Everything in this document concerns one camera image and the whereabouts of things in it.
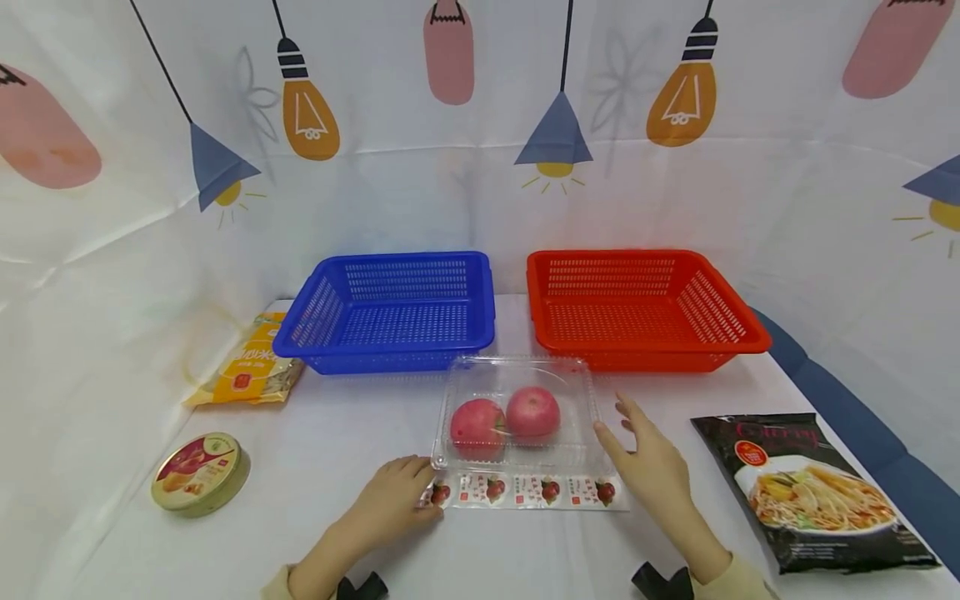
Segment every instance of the black package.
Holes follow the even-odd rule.
[[[848,573],[937,559],[824,436],[815,414],[692,419],[759,522],[780,573]]]

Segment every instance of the plastic basket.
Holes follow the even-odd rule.
[[[274,352],[323,374],[442,371],[490,345],[493,319],[480,252],[335,256],[303,284]]]
[[[537,341],[594,371],[711,372],[771,346],[754,312],[696,252],[534,252],[527,285]]]

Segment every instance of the white backdrop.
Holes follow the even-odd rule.
[[[960,17],[953,0],[884,0],[914,12],[883,30],[898,52],[879,63],[902,70],[895,57],[935,42],[896,93],[853,97],[844,73],[880,6],[716,0],[715,116],[668,148],[647,116],[707,1],[577,0],[565,95],[592,160],[524,187],[540,174],[514,163],[559,91],[563,0],[464,0],[475,75],[458,105],[430,86],[429,1],[279,0],[339,127],[328,160],[285,133],[270,0],[140,0],[194,123],[261,172],[201,212],[190,127],[131,5],[9,0],[0,64],[45,87],[96,153],[64,158],[92,175],[57,188],[17,152],[66,133],[28,122],[34,82],[0,85],[0,581],[62,597],[236,323],[334,253],[475,248],[515,293],[538,249],[703,252],[960,490],[960,225],[903,188],[960,154]],[[443,25],[463,28],[443,43],[469,47],[466,23]]]

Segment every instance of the red basket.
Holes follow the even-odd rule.
[[[711,372],[772,343],[696,252],[534,252],[527,287],[540,345],[594,371]]]

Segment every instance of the noodle package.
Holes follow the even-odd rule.
[[[939,566],[883,492],[830,444],[815,414],[692,421],[742,492],[781,574]]]
[[[261,313],[220,369],[183,404],[285,401],[303,372],[303,361],[274,354],[274,338],[285,315]]]

